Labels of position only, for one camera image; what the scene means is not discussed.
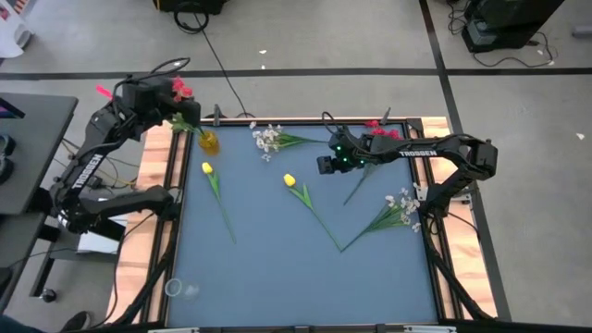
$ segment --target desk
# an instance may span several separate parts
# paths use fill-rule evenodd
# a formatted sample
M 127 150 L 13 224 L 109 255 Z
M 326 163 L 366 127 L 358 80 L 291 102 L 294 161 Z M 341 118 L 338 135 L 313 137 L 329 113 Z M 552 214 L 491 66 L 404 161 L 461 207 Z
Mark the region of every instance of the desk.
M 47 168 L 64 137 L 78 99 L 23 93 L 0 93 L 25 113 L 23 119 L 2 119 L 0 133 L 16 143 L 10 159 L 15 163 L 11 178 L 0 186 L 0 267 L 11 265 L 31 254 L 38 238 L 55 241 L 59 230 L 44 224 L 46 215 L 30 212 L 30 203 L 39 193 Z M 6 290 L 0 291 L 0 313 L 8 305 L 27 260 L 12 267 Z
M 285 125 L 295 125 L 295 123 L 299 122 L 301 124 L 302 122 L 310 124 L 312 122 L 318 121 L 318 119 L 310 118 L 258 119 L 258 121 L 261 122 L 265 122 L 266 120 L 271 120 L 274 123 L 283 123 Z M 347 120 L 344 121 L 347 121 L 349 123 L 361 123 L 365 120 L 367 120 L 367 118 L 347 118 Z M 408 133 L 412 137 L 422 134 L 426 137 L 444 136 L 449 133 L 448 124 L 446 122 L 446 118 L 444 117 L 425 117 L 421 119 L 416 118 L 392 120 L 396 122 L 404 121 L 405 126 L 403 127 L 403 129 L 405 130 L 407 128 L 407 125 L 414 125 L 415 129 L 410 130 Z M 243 130 L 248 130 L 247 125 L 250 121 L 251 119 L 224 119 L 222 120 L 222 126 L 224 129 L 227 125 L 236 126 L 238 124 L 241 124 L 243 126 Z M 184 143 L 186 141 L 184 135 L 180 135 L 178 144 L 175 144 L 175 141 L 172 140 L 173 135 L 168 127 L 154 128 L 148 132 L 146 136 L 146 145 L 144 150 L 144 156 L 142 157 L 142 164 L 140 168 L 138 184 L 141 188 L 148 188 L 152 185 L 159 183 L 168 183 L 167 185 L 178 185 L 180 181 L 180 183 L 182 184 L 187 184 L 187 195 L 191 197 L 191 184 L 194 181 L 197 181 L 197 179 L 202 179 L 204 175 L 201 173 L 201 169 L 199 168 L 199 166 L 190 166 L 188 170 L 186 167 L 183 167 L 183 165 L 187 165 L 188 161 L 191 161 L 194 158 L 193 155 L 197 154 L 197 149 L 193 149 L 191 156 L 187 156 L 186 153 L 188 152 L 188 149 L 184 149 Z M 281 158 L 282 154 L 288 154 L 288 152 L 279 153 L 279 155 L 276 158 Z M 423 162 L 420 159 L 416 159 L 414 163 L 418 170 L 417 174 L 419 176 L 419 182 L 422 185 L 427 185 L 428 181 L 430 181 L 431 179 L 426 174 L 426 169 L 424 168 Z M 455 169 L 455 166 L 452 163 L 446 160 L 442 160 L 440 158 L 432 158 L 430 160 L 430 166 L 433 169 L 432 176 L 435 181 L 442 181 L 443 179 L 447 178 L 448 175 Z M 290 206 L 290 208 L 298 209 L 300 213 L 305 212 L 304 208 L 300 207 L 297 201 L 294 202 Z M 455 215 L 461 216 L 469 221 L 473 220 L 470 206 L 468 204 L 454 202 L 450 206 L 450 211 Z M 130 219 L 128 228 L 133 228 L 135 225 L 137 225 L 137 223 L 142 220 L 142 217 L 143 215 L 133 216 Z M 483 261 L 483 255 L 481 253 L 479 243 L 475 236 L 475 232 L 469 226 L 466 226 L 462 222 L 454 220 L 452 217 L 444 218 L 444 225 L 444 230 L 446 231 L 448 238 L 444 240 L 442 237 L 433 236 L 434 241 L 437 243 L 437 246 L 440 247 L 442 252 L 446 252 L 447 248 L 450 249 L 450 261 L 453 264 L 457 278 L 461 281 L 461 283 L 465 286 L 465 288 L 468 290 L 471 296 L 479 303 L 479 305 L 486 312 L 488 312 L 490 315 L 496 315 L 496 307 L 494 304 L 491 288 L 489 287 L 486 266 Z M 149 220 L 136 231 L 134 231 L 133 234 L 130 234 L 125 244 L 123 245 L 122 254 L 120 256 L 120 261 L 118 263 L 117 268 L 117 291 L 119 301 L 117 303 L 117 308 L 114 312 L 113 318 L 117 318 L 119 315 L 121 315 L 125 307 L 127 307 L 131 300 L 136 296 L 137 291 L 144 283 L 146 274 L 149 270 L 149 266 L 151 263 L 151 253 L 153 252 L 152 249 L 154 248 L 162 252 L 164 246 L 166 245 L 166 239 L 168 238 L 167 226 L 162 227 L 160 237 L 155 234 L 156 229 L 157 225 L 155 224 L 155 220 Z M 327 235 L 319 232 L 318 236 L 326 237 Z M 184 251 L 188 251 L 187 249 L 183 250 L 183 244 L 187 244 L 188 242 L 183 241 L 182 235 L 179 237 L 179 240 L 180 242 L 178 246 L 177 255 L 182 256 L 184 255 Z M 182 268 L 177 266 L 175 268 L 175 273 L 170 273 L 169 276 L 175 275 L 177 273 L 182 274 L 181 271 Z M 434 283 L 437 284 L 438 287 L 434 288 L 434 290 L 438 291 L 438 296 L 434 296 L 434 299 L 440 299 L 441 301 L 440 304 L 438 304 L 438 301 L 436 301 L 435 304 L 433 304 L 432 309 L 435 313 L 437 313 L 437 316 L 453 318 L 455 316 L 455 307 L 458 307 L 458 304 L 455 305 L 455 300 L 450 296 L 450 292 L 446 284 L 446 281 L 443 279 L 440 273 L 436 274 L 435 276 L 437 276 L 435 277 L 437 281 L 435 281 Z M 153 297 L 150 300 L 148 307 L 144 309 L 144 313 L 140 315 L 140 317 L 137 318 L 137 320 L 154 321 L 159 318 L 168 318 L 169 320 L 175 320 L 174 317 L 177 315 L 171 314 L 169 310 L 173 309 L 173 311 L 178 311 L 175 310 L 175 307 L 179 309 L 180 307 L 184 307 L 184 305 L 176 305 L 175 303 L 177 301 L 174 299 L 172 302 L 163 302 L 165 300 L 162 298 L 162 295 L 163 294 L 161 281 L 161 283 L 154 288 Z M 465 317 L 467 316 L 466 312 L 463 309 L 457 309 L 456 312 L 456 315 L 458 315 L 458 312 L 463 312 Z M 405 317 L 395 317 L 392 318 L 392 320 L 405 321 Z M 418 316 L 416 320 L 435 322 L 437 319 L 428 314 L 426 316 Z M 239 325 L 240 323 L 230 323 L 231 326 L 236 326 L 235 324 Z

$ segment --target gray floor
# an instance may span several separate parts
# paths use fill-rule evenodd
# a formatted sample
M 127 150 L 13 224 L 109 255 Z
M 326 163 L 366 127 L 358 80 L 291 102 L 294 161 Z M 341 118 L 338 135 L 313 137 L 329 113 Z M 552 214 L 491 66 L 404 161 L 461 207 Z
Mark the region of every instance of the gray floor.
M 427 0 L 447 68 L 480 68 L 460 36 L 450 36 L 449 9 Z M 592 67 L 592 40 L 575 40 L 572 25 L 591 22 L 592 3 L 567 0 L 542 31 L 560 52 L 554 68 Z M 145 0 L 39 1 L 28 21 L 37 32 L 24 56 L 0 72 L 146 71 L 161 61 L 191 56 L 191 70 L 217 70 L 203 36 L 189 36 Z M 207 30 L 227 69 L 434 68 L 426 26 L 415 0 L 234 0 Z M 543 61 L 539 48 L 482 55 L 494 62 L 519 56 Z M 505 63 L 502 68 L 518 68 Z M 447 116 L 437 76 L 233 78 L 248 111 L 257 116 Z M 187 79 L 205 112 L 219 104 L 240 108 L 223 79 Z M 67 137 L 83 140 L 90 114 L 106 102 L 96 84 L 114 80 L 0 81 L 0 91 L 68 94 L 80 98 Z M 592 77 L 450 77 L 463 128 L 499 147 L 498 175 L 480 184 L 499 269 L 515 321 L 592 326 L 590 208 L 592 190 Z M 576 133 L 585 134 L 581 141 Z M 116 152 L 138 163 L 142 144 Z M 65 153 L 57 158 L 64 161 Z M 132 179 L 136 170 L 119 168 Z M 53 164 L 46 181 L 61 172 Z M 40 242 L 36 250 L 47 245 Z M 112 265 L 59 263 L 48 283 L 55 304 L 28 295 L 39 261 L 31 260 L 7 313 L 55 331 L 76 311 L 105 315 Z

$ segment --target yellow vase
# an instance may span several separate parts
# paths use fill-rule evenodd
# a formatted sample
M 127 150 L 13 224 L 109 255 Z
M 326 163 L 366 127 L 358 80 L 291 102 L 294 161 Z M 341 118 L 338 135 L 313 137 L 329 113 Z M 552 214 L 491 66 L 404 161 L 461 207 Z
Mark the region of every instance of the yellow vase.
M 220 142 L 214 132 L 205 130 L 197 137 L 197 143 L 202 147 L 205 154 L 215 156 L 220 153 Z

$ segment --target red flower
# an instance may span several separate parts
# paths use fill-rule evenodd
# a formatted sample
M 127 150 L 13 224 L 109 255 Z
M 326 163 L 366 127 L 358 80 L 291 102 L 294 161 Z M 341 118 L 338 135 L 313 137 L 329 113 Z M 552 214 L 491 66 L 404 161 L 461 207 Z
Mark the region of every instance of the red flower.
M 377 128 L 378 127 L 378 120 L 370 120 L 370 121 L 366 121 L 364 123 L 364 125 L 366 127 L 370 127 L 370 128 Z
M 373 129 L 372 134 L 374 135 L 385 135 L 387 132 L 381 128 Z
M 183 87 L 181 89 L 181 96 L 183 97 L 192 97 L 193 96 L 193 89 L 190 87 Z
M 396 129 L 392 129 L 389 133 L 388 136 L 395 139 L 395 140 L 400 140 L 401 137 L 399 136 L 399 131 Z
M 183 79 L 181 77 L 176 77 L 175 79 L 173 79 L 173 90 L 174 91 L 180 91 L 183 87 L 185 86 L 185 83 L 183 82 Z

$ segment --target table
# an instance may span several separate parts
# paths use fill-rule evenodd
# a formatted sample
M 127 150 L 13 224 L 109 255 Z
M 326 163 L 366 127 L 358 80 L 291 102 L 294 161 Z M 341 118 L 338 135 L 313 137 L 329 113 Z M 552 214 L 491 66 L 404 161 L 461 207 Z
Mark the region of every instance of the table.
M 3 119 L 0 132 L 17 142 L 10 159 L 16 169 L 0 186 L 0 267 L 27 258 L 38 238 L 56 241 L 59 230 L 44 224 L 46 215 L 31 208 L 30 203 L 64 137 L 78 99 L 21 93 L 0 93 L 14 107 L 25 113 L 23 119 Z M 11 268 L 6 290 L 0 290 L 0 313 L 7 307 L 27 260 Z

